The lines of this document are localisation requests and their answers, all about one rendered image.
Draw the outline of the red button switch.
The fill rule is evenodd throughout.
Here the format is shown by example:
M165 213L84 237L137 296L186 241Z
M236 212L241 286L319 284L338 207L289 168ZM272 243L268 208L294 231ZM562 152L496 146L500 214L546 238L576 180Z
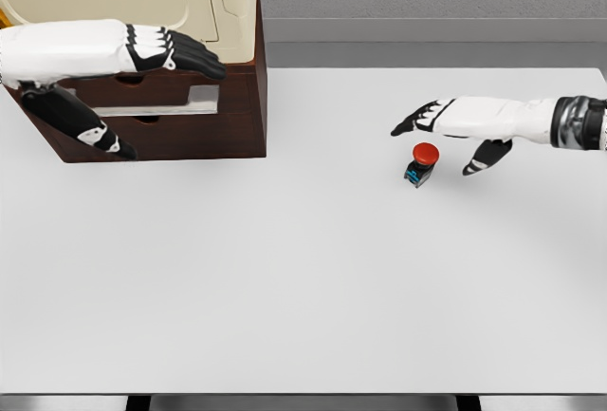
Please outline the red button switch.
M431 176L440 158L438 148L428 142L420 142L413 148L413 160L408 164L404 178L419 188Z

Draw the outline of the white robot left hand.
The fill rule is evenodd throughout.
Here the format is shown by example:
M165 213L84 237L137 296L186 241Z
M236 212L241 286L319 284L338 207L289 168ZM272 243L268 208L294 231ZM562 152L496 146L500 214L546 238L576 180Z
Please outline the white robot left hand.
M194 38L118 19L43 22L0 29L0 80L21 90L25 111L80 143L121 159L135 148L75 95L58 85L155 69L198 72L222 81L227 69Z

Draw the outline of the brown shallow cabinet drawer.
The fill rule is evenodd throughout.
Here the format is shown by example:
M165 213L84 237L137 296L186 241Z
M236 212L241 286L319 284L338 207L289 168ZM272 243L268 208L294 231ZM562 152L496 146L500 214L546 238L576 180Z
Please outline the brown shallow cabinet drawer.
M184 105L194 87L217 88L218 110L245 112L250 109L247 77L230 75L214 81L195 72L159 70L142 74L120 74L93 79L65 79L63 88L91 107Z

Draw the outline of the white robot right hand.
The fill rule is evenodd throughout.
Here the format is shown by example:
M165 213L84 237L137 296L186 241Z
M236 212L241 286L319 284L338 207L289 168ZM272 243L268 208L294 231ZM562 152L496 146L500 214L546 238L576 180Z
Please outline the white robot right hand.
M512 149L514 103L487 97L435 100L417 108L391 131L393 137L415 130L481 144L462 170L464 176L484 171Z

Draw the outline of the brown deep cabinet drawer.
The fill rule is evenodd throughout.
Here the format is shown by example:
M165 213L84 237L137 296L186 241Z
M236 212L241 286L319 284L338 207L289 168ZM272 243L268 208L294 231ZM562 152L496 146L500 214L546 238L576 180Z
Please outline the brown deep cabinet drawer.
M267 154L262 131L250 114L106 117L105 123L131 144L138 159L261 158Z

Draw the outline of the brown cabinet with cream top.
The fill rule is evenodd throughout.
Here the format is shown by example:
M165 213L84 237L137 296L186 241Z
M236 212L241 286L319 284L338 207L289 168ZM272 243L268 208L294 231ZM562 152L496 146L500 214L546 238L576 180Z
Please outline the brown cabinet with cream top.
M198 86L192 89L186 104L179 106L91 107L85 103L102 121L106 117L136 117L153 122L170 115L250 114L262 131L267 149L267 65L260 0L0 0L0 29L99 19L161 26L194 38L225 65L225 79L232 74L247 77L250 101L248 111L221 112L219 90ZM128 160L55 130L25 111L21 90L4 87L61 160L68 163Z

